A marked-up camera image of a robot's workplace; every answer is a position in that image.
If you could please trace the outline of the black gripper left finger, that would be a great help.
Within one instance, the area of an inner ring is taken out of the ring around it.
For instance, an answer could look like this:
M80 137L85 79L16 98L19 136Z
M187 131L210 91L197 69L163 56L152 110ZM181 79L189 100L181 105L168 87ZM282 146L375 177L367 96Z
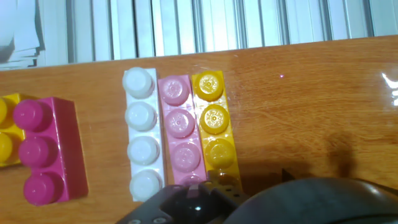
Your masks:
M117 224L223 223L249 196L232 185L169 185Z

